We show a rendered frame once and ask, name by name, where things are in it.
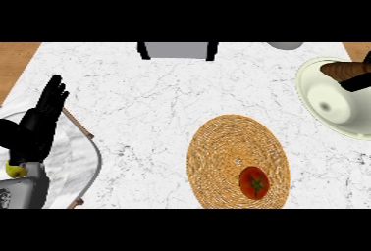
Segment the grey rounded object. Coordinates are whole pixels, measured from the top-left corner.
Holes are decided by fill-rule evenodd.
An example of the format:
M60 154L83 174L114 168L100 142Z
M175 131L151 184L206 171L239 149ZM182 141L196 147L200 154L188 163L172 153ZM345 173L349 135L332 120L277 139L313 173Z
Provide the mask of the grey rounded object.
M304 42L268 42L268 44L280 50L296 50Z

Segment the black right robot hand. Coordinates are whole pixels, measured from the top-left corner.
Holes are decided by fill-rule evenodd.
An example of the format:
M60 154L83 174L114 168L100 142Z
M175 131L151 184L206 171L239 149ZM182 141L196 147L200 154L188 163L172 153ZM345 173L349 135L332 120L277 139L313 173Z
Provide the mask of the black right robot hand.
M355 92L371 87L371 70L367 70L367 67L371 67L371 51L363 62L364 73L341 83L341 86L347 91Z

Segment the round woven straw placemat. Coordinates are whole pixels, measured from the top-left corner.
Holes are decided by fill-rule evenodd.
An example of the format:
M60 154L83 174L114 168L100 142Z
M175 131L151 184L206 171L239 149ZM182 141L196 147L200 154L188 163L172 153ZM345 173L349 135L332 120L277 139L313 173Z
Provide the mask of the round woven straw placemat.
M240 187L240 174L259 167L270 180L262 200ZM187 154L187 174L200 205L206 208L280 208L290 190L290 167L280 141L268 128L242 115L222 115L199 129Z

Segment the grey appliance with black legs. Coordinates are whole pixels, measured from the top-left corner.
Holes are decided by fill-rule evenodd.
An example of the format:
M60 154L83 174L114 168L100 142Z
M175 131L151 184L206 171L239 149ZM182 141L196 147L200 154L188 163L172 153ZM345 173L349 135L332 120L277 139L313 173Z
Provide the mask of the grey appliance with black legs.
M138 53L144 60L153 58L190 58L213 61L218 42L140 42Z

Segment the red tomato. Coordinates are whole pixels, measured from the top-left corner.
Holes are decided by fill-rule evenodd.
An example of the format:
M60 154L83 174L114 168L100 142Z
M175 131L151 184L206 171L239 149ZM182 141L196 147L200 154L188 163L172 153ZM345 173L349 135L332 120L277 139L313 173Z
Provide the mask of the red tomato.
M262 200L270 191L270 180L259 167L247 167L240 174L240 187L245 195L253 200Z

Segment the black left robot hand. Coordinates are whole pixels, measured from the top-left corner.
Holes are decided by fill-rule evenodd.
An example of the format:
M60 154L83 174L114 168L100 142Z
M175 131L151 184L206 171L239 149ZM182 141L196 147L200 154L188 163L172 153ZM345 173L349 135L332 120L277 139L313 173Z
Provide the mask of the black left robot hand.
M0 119L0 146L10 150L10 164L20 166L26 162L43 162L49 155L57 121L63 112L69 91L54 75L43 89L38 106L27 110L18 123Z

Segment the yellow-green fruit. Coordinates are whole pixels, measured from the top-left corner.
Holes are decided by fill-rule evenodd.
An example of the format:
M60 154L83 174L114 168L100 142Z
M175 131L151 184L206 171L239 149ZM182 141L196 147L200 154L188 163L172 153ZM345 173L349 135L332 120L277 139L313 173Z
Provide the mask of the yellow-green fruit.
M21 178L29 175L27 164L21 163L18 166L7 164L7 174L11 178Z

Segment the white bowl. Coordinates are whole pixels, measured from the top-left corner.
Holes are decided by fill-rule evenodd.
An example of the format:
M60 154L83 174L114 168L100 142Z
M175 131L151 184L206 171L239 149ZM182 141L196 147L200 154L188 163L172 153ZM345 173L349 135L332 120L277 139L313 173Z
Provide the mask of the white bowl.
M341 62L320 57L301 67L296 76L298 93L314 117L344 135L371 141L371 86L355 92L321 72L321 66Z

